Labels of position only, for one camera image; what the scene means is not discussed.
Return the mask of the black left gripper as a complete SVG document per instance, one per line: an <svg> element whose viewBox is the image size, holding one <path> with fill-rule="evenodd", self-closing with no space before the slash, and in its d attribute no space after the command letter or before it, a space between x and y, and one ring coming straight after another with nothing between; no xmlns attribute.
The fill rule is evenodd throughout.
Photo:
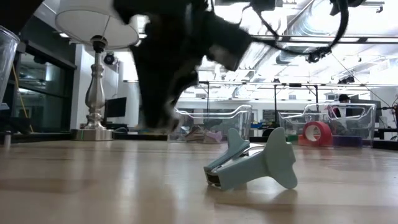
<svg viewBox="0 0 398 224"><path fill-rule="evenodd" d="M174 131L180 122L175 110L181 93L198 81L196 67L202 58L214 58L211 42L206 38L211 12L145 14L146 37L133 47L141 94L144 124Z"/></svg>

